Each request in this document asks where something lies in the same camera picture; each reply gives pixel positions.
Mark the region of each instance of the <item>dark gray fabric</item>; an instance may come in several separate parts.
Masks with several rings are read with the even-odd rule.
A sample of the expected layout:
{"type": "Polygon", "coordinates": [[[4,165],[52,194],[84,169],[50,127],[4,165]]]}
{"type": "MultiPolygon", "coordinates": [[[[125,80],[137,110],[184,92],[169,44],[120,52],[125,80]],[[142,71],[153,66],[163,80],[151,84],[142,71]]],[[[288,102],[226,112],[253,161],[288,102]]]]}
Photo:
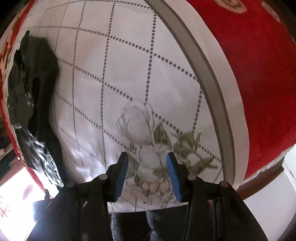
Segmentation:
{"type": "Polygon", "coordinates": [[[16,154],[12,149],[9,153],[7,153],[0,161],[0,179],[2,179],[6,173],[9,171],[11,162],[15,158],[16,154]]]}
{"type": "Polygon", "coordinates": [[[137,213],[113,213],[114,241],[181,241],[188,206],[137,213]]]}

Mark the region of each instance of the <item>dotted grid line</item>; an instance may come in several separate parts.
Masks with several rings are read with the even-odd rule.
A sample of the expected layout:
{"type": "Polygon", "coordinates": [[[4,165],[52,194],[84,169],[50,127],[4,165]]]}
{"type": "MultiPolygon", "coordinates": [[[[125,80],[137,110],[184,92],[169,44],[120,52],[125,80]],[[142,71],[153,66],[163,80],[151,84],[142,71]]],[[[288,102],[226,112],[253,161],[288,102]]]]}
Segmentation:
{"type": "MultiPolygon", "coordinates": [[[[63,60],[63,59],[61,59],[61,58],[57,58],[57,60],[60,61],[60,62],[62,62],[62,63],[64,63],[64,64],[67,64],[67,65],[69,65],[69,66],[71,66],[71,67],[74,66],[74,68],[75,68],[76,70],[78,70],[78,71],[80,71],[80,72],[82,72],[82,73],[88,75],[89,77],[95,79],[95,80],[98,81],[99,83],[102,82],[102,79],[101,79],[101,78],[97,77],[96,75],[92,74],[91,72],[87,71],[86,69],[83,69],[83,68],[81,68],[81,67],[79,67],[79,66],[77,66],[77,65],[73,65],[73,64],[70,63],[69,61],[63,60]]],[[[112,85],[112,84],[110,84],[110,83],[108,83],[108,82],[106,82],[106,81],[104,81],[104,85],[107,86],[108,88],[110,88],[111,90],[115,91],[116,93],[122,95],[123,97],[126,97],[128,100],[130,100],[130,101],[133,100],[133,97],[131,97],[129,94],[127,94],[127,93],[121,91],[121,90],[118,89],[116,86],[114,86],[114,85],[112,85]]]]}
{"type": "MultiPolygon", "coordinates": [[[[67,155],[68,157],[70,157],[71,160],[72,160],[72,161],[73,161],[78,167],[82,168],[82,166],[80,166],[80,165],[75,161],[75,159],[74,159],[73,157],[71,157],[70,154],[68,154],[65,150],[64,150],[64,152],[65,152],[65,155],[67,155]]],[[[92,174],[90,174],[88,171],[86,171],[86,172],[87,172],[87,174],[88,174],[89,176],[91,176],[92,178],[95,178],[95,176],[93,176],[92,174]]]]}
{"type": "Polygon", "coordinates": [[[60,177],[60,175],[59,175],[59,171],[57,170],[57,168],[54,168],[54,164],[53,164],[53,162],[52,161],[49,161],[48,162],[48,164],[49,164],[49,166],[50,166],[50,169],[51,169],[51,171],[52,171],[52,174],[54,174],[54,177],[55,177],[55,179],[56,179],[56,181],[58,180],[58,181],[61,181],[61,177],[60,177]]]}
{"type": "MultiPolygon", "coordinates": [[[[62,21],[61,21],[61,24],[60,24],[60,25],[62,25],[62,22],[63,22],[64,16],[65,16],[65,13],[66,13],[66,9],[67,9],[67,7],[65,8],[64,15],[63,15],[63,18],[62,18],[62,21]]],[[[53,101],[54,101],[54,118],[55,118],[55,121],[57,122],[56,106],[55,106],[55,99],[54,99],[54,96],[53,96],[53,101]]],[[[56,127],[57,127],[57,132],[58,132],[58,135],[59,135],[59,140],[60,140],[60,143],[61,143],[61,147],[62,147],[62,149],[63,149],[63,151],[64,151],[64,154],[65,154],[65,158],[66,158],[66,162],[67,162],[68,170],[69,170],[71,176],[73,177],[73,179],[77,182],[77,179],[74,177],[73,173],[71,172],[71,169],[70,169],[70,166],[69,166],[69,162],[68,162],[68,158],[67,158],[67,155],[66,155],[66,152],[65,152],[64,146],[63,146],[63,144],[62,144],[62,139],[61,139],[61,135],[60,135],[60,133],[59,133],[59,128],[58,128],[57,125],[56,125],[56,127]]]]}
{"type": "Polygon", "coordinates": [[[194,123],[193,123],[193,128],[192,128],[193,131],[196,128],[196,123],[197,123],[197,119],[198,119],[198,114],[200,112],[200,104],[201,104],[201,102],[202,102],[202,90],[200,90],[200,94],[198,96],[198,104],[197,104],[195,118],[194,118],[194,123]]]}
{"type": "Polygon", "coordinates": [[[110,33],[111,33],[111,27],[112,27],[114,8],[115,8],[115,3],[112,4],[110,20],[109,20],[108,36],[107,36],[107,41],[106,41],[106,50],[105,50],[105,58],[104,58],[103,74],[102,74],[102,88],[101,88],[101,128],[102,128],[101,131],[102,131],[104,162],[105,162],[105,169],[106,170],[107,170],[107,162],[106,162],[106,149],[105,149],[105,140],[104,140],[103,97],[104,97],[104,80],[105,80],[105,72],[106,72],[106,64],[107,64],[107,56],[108,56],[108,48],[109,48],[109,40],[110,40],[110,33]]]}
{"type": "MultiPolygon", "coordinates": [[[[201,148],[204,152],[206,152],[207,154],[209,154],[209,155],[214,155],[212,152],[210,152],[207,148],[205,148],[204,146],[202,146],[201,144],[198,144],[198,147],[199,148],[201,148]]],[[[214,155],[214,158],[217,160],[217,161],[219,161],[219,162],[221,162],[221,159],[220,158],[218,158],[217,156],[215,156],[214,155]]]]}
{"type": "MultiPolygon", "coordinates": [[[[63,4],[60,4],[60,5],[57,5],[57,6],[49,7],[47,9],[44,9],[44,10],[35,12],[35,13],[31,14],[31,15],[28,15],[28,17],[33,16],[33,15],[35,15],[37,13],[40,13],[40,12],[44,12],[44,11],[46,11],[48,9],[60,7],[60,6],[63,6],[63,5],[67,5],[68,6],[71,3],[83,2],[83,1],[85,1],[85,0],[77,0],[77,1],[73,1],[73,2],[63,3],[63,4]]],[[[133,5],[133,6],[137,6],[137,7],[146,8],[146,9],[151,9],[149,6],[145,6],[145,5],[137,4],[137,3],[133,3],[133,2],[127,2],[127,1],[117,1],[117,0],[86,0],[86,1],[89,1],[89,2],[113,2],[113,3],[116,2],[116,3],[123,3],[123,4],[133,5]]]]}
{"type": "Polygon", "coordinates": [[[111,207],[112,207],[113,212],[115,212],[115,211],[114,211],[114,208],[117,208],[117,209],[120,210],[120,211],[126,212],[126,210],[121,209],[120,207],[116,206],[115,203],[111,203],[111,202],[110,202],[110,204],[111,204],[111,207]]]}
{"type": "Polygon", "coordinates": [[[199,80],[196,78],[195,75],[193,75],[192,73],[189,73],[187,70],[182,68],[180,65],[177,65],[177,64],[173,63],[172,61],[169,61],[167,58],[165,58],[157,53],[154,53],[153,56],[161,59],[162,61],[168,63],[169,65],[173,66],[174,68],[180,70],[182,73],[188,75],[190,78],[197,80],[197,82],[199,82],[199,80]]]}
{"type": "MultiPolygon", "coordinates": [[[[84,9],[85,9],[85,5],[86,5],[86,1],[84,1],[83,7],[82,7],[82,11],[81,11],[81,15],[80,15],[80,21],[79,21],[79,25],[78,27],[80,27],[81,22],[82,22],[82,18],[83,18],[83,13],[84,13],[84,9]]],[[[78,37],[78,32],[79,30],[77,30],[76,32],[76,36],[75,36],[75,43],[74,43],[74,57],[73,57],[73,65],[75,65],[75,59],[76,59],[76,47],[77,47],[77,37],[78,37]]],[[[77,148],[78,148],[78,152],[80,155],[80,160],[81,160],[81,164],[82,164],[82,168],[84,171],[84,166],[83,166],[83,160],[82,160],[82,156],[79,150],[79,145],[78,145],[78,138],[77,138],[77,132],[76,132],[76,123],[75,123],[75,110],[74,110],[74,66],[72,69],[72,103],[73,103],[73,123],[74,123],[74,132],[75,132],[75,137],[76,137],[76,141],[77,141],[77,148]]]]}
{"type": "MultiPolygon", "coordinates": [[[[128,200],[125,199],[124,197],[120,196],[119,198],[121,198],[121,199],[125,200],[126,202],[128,202],[128,203],[132,204],[133,206],[135,206],[135,203],[132,203],[132,202],[128,201],[128,200]]],[[[145,207],[141,207],[141,206],[139,206],[138,204],[137,204],[137,207],[149,211],[149,209],[147,209],[147,208],[145,208],[145,207]]]]}
{"type": "Polygon", "coordinates": [[[58,170],[56,170],[54,167],[53,167],[53,165],[50,163],[50,169],[51,169],[51,171],[52,171],[52,173],[54,174],[54,177],[57,179],[57,180],[59,180],[60,178],[59,178],[59,173],[58,173],[58,170]]]}
{"type": "MultiPolygon", "coordinates": [[[[75,69],[77,69],[78,71],[83,72],[84,74],[88,75],[89,77],[95,79],[95,80],[98,81],[98,82],[102,82],[102,80],[101,80],[99,77],[97,77],[96,75],[92,74],[91,72],[89,72],[89,71],[87,71],[87,70],[85,70],[85,69],[83,69],[83,68],[81,68],[81,67],[79,67],[79,66],[77,66],[77,65],[74,65],[73,63],[70,63],[70,62],[67,61],[67,60],[63,60],[63,59],[61,59],[61,58],[57,58],[57,60],[60,61],[60,62],[62,62],[62,63],[64,63],[64,64],[67,64],[67,65],[69,65],[69,66],[71,66],[71,67],[75,67],[75,69]]],[[[118,94],[120,94],[120,95],[126,97],[127,99],[129,99],[129,100],[133,100],[133,97],[131,97],[130,95],[124,93],[123,91],[121,91],[121,90],[118,89],[117,87],[115,87],[115,86],[113,86],[113,85],[111,85],[111,84],[109,84],[109,83],[107,83],[107,82],[104,82],[104,85],[107,86],[107,87],[109,87],[109,88],[112,89],[113,91],[116,91],[116,93],[118,93],[118,94]]],[[[166,124],[166,125],[168,125],[169,127],[173,128],[173,130],[175,130],[177,133],[179,133],[179,134],[182,134],[182,133],[183,133],[183,131],[181,131],[179,128],[177,128],[175,125],[173,125],[171,122],[169,122],[168,120],[166,120],[165,118],[163,118],[163,117],[162,117],[161,115],[159,115],[158,113],[152,112],[152,114],[153,114],[156,118],[158,118],[159,120],[161,120],[164,124],[166,124]]]]}
{"type": "Polygon", "coordinates": [[[177,207],[184,206],[184,205],[181,204],[180,202],[173,203],[173,202],[169,201],[168,204],[169,204],[169,203],[170,203],[170,204],[173,204],[173,205],[175,205],[175,206],[177,206],[177,207]]]}
{"type": "MultiPolygon", "coordinates": [[[[65,13],[66,13],[67,7],[68,7],[68,4],[67,4],[67,6],[65,7],[64,15],[63,15],[63,18],[62,18],[61,24],[59,25],[59,31],[58,31],[58,33],[57,33],[57,41],[58,41],[58,39],[59,39],[59,32],[61,31],[61,26],[62,26],[62,23],[63,23],[64,17],[65,17],[65,13]]],[[[54,48],[54,53],[55,53],[56,50],[57,50],[57,41],[56,41],[56,46],[55,46],[55,48],[54,48]]]]}
{"type": "Polygon", "coordinates": [[[137,211],[137,197],[135,198],[135,212],[137,211]]]}
{"type": "MultiPolygon", "coordinates": [[[[104,36],[107,37],[108,34],[100,32],[100,31],[95,31],[95,30],[90,30],[90,29],[85,29],[85,28],[80,28],[80,27],[70,27],[70,26],[35,26],[35,27],[29,27],[29,28],[65,28],[65,29],[72,29],[72,30],[79,30],[79,31],[84,31],[84,32],[88,32],[88,33],[92,33],[92,34],[97,34],[100,36],[104,36]]],[[[142,50],[143,52],[149,53],[149,49],[142,47],[136,43],[132,43],[129,42],[125,39],[110,35],[110,38],[116,41],[119,41],[121,43],[130,45],[132,47],[135,47],[139,50],[142,50]]],[[[193,75],[192,73],[189,73],[189,71],[185,70],[184,68],[182,68],[180,65],[177,65],[176,63],[173,63],[172,61],[170,61],[169,59],[157,54],[157,53],[153,53],[153,57],[157,57],[158,59],[168,63],[170,66],[176,68],[177,70],[181,71],[182,73],[184,73],[185,75],[189,76],[190,78],[192,78],[193,80],[196,80],[197,82],[199,82],[199,80],[197,79],[197,77],[195,75],[193,75]]]]}
{"type": "Polygon", "coordinates": [[[40,31],[40,27],[41,27],[42,21],[43,21],[43,19],[44,19],[44,16],[45,16],[45,14],[43,14],[42,19],[41,19],[41,21],[40,21],[40,25],[39,25],[39,28],[38,28],[38,34],[37,34],[37,36],[39,36],[39,31],[40,31]]]}
{"type": "Polygon", "coordinates": [[[217,181],[218,177],[220,176],[221,171],[222,171],[222,166],[221,166],[221,168],[220,168],[220,170],[219,170],[219,172],[217,174],[217,177],[214,179],[213,182],[216,182],[217,181]]]}
{"type": "Polygon", "coordinates": [[[150,56],[149,56],[149,64],[148,64],[148,74],[147,74],[146,93],[145,93],[144,105],[146,105],[146,103],[148,101],[148,94],[149,94],[150,75],[151,75],[152,58],[153,58],[153,46],[154,46],[154,37],[155,37],[155,26],[156,26],[156,14],[154,13],[153,27],[152,27],[152,33],[151,33],[150,56]]]}
{"type": "MultiPolygon", "coordinates": [[[[64,97],[62,97],[61,95],[59,95],[57,92],[55,93],[55,95],[57,97],[59,97],[63,102],[65,102],[66,104],[68,104],[69,106],[73,107],[73,105],[66,100],[64,97]]],[[[85,113],[83,113],[80,109],[78,109],[76,106],[74,106],[75,111],[77,111],[80,115],[82,115],[89,123],[91,123],[93,126],[95,126],[96,128],[99,128],[100,130],[102,130],[101,125],[99,125],[98,123],[96,123],[95,121],[93,121],[92,119],[90,119],[85,113]]],[[[122,142],[120,142],[116,137],[114,137],[110,132],[108,132],[107,130],[103,129],[103,132],[106,133],[112,140],[114,140],[117,144],[119,144],[120,146],[124,147],[127,151],[132,152],[133,154],[135,154],[135,150],[134,148],[130,148],[127,147],[126,145],[124,145],[122,142]]]]}
{"type": "MultiPolygon", "coordinates": [[[[56,110],[55,110],[56,107],[55,107],[55,100],[54,100],[54,97],[53,97],[53,101],[54,101],[54,118],[55,118],[55,123],[57,123],[57,115],[56,115],[56,110]]],[[[58,135],[59,135],[59,142],[60,142],[61,147],[62,147],[62,149],[63,149],[63,151],[64,151],[64,154],[65,154],[65,158],[66,158],[66,162],[67,162],[68,169],[69,169],[69,171],[70,171],[71,176],[72,176],[72,177],[74,178],[74,180],[77,182],[76,178],[74,177],[73,173],[71,172],[71,169],[70,169],[70,166],[69,166],[69,162],[68,162],[68,158],[67,158],[67,156],[66,156],[66,152],[65,152],[64,146],[63,146],[63,144],[62,144],[62,138],[61,138],[61,135],[60,135],[60,133],[59,133],[59,128],[58,128],[57,125],[56,125],[56,127],[57,127],[57,133],[58,133],[58,135]]]]}
{"type": "Polygon", "coordinates": [[[97,157],[96,155],[94,155],[93,153],[89,152],[83,145],[81,145],[79,142],[76,141],[76,139],[74,137],[72,137],[69,133],[67,133],[62,127],[60,127],[60,125],[55,122],[54,119],[52,119],[54,121],[54,123],[56,123],[57,127],[67,136],[69,137],[72,141],[74,141],[75,143],[77,143],[85,152],[87,152],[90,156],[94,157],[95,159],[97,159],[99,162],[101,162],[102,164],[104,164],[99,157],[97,157]]]}
{"type": "Polygon", "coordinates": [[[39,12],[40,12],[40,11],[39,11],[39,12],[33,12],[33,10],[34,10],[34,8],[36,7],[37,4],[39,4],[38,1],[36,1],[36,2],[33,4],[33,6],[30,8],[30,10],[29,10],[29,12],[28,12],[27,17],[31,17],[31,16],[35,15],[36,13],[39,13],[39,12]]]}

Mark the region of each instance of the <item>red patterned fabric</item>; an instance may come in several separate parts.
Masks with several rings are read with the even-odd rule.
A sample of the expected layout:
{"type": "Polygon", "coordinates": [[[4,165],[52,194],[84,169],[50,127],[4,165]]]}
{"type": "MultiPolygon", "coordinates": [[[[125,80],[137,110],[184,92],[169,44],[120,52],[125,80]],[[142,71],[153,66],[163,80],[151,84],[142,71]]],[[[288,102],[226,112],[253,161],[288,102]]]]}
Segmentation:
{"type": "Polygon", "coordinates": [[[187,0],[219,42],[241,93],[250,152],[246,178],[296,143],[296,45],[261,0],[235,13],[216,2],[187,0]]]}
{"type": "MultiPolygon", "coordinates": [[[[17,20],[12,28],[12,34],[10,35],[9,34],[9,37],[8,39],[6,40],[6,43],[4,45],[4,48],[3,48],[3,51],[0,53],[0,62],[1,60],[4,61],[6,58],[8,59],[7,56],[9,56],[9,54],[11,53],[12,51],[12,47],[15,43],[15,39],[17,37],[17,34],[23,24],[23,22],[25,21],[27,15],[28,15],[28,12],[30,11],[31,7],[34,5],[36,0],[31,0],[22,10],[20,13],[18,13],[18,15],[16,16],[17,20]]],[[[17,147],[17,143],[15,141],[15,138],[13,136],[13,134],[11,133],[11,130],[10,130],[10,127],[8,126],[8,123],[7,123],[7,120],[5,119],[5,113],[3,112],[3,107],[2,107],[2,104],[3,104],[3,89],[2,89],[2,86],[3,86],[3,76],[2,76],[2,71],[1,71],[1,68],[0,68],[0,89],[2,91],[0,91],[0,110],[1,110],[1,114],[2,114],[2,117],[3,117],[3,120],[4,120],[4,124],[5,124],[5,127],[6,127],[6,130],[7,130],[7,133],[8,133],[8,136],[11,140],[11,143],[12,143],[12,146],[13,146],[13,149],[15,150],[15,153],[17,154],[18,157],[21,158],[21,154],[20,154],[20,150],[18,149],[17,147]]],[[[24,166],[27,168],[28,172],[30,173],[31,177],[36,181],[36,183],[38,184],[38,186],[45,192],[45,189],[43,187],[43,184],[42,182],[39,180],[39,178],[37,177],[36,173],[34,172],[33,169],[29,168],[26,166],[24,160],[22,160],[24,166]]]]}

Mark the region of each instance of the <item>clothing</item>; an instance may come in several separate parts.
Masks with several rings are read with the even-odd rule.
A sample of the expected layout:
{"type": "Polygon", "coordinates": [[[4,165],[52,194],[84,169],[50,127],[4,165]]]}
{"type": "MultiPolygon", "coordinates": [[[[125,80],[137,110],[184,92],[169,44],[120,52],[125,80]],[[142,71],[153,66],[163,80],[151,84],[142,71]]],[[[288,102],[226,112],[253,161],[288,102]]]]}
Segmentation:
{"type": "Polygon", "coordinates": [[[28,167],[45,174],[58,187],[67,181],[61,146],[48,123],[57,59],[45,38],[27,31],[16,50],[8,77],[8,112],[28,167]]]}
{"type": "Polygon", "coordinates": [[[181,241],[188,206],[137,213],[112,213],[114,241],[181,241]]]}
{"type": "Polygon", "coordinates": [[[11,167],[11,162],[15,158],[16,154],[13,149],[11,149],[1,160],[0,160],[0,179],[2,179],[5,174],[9,171],[11,167]]]}

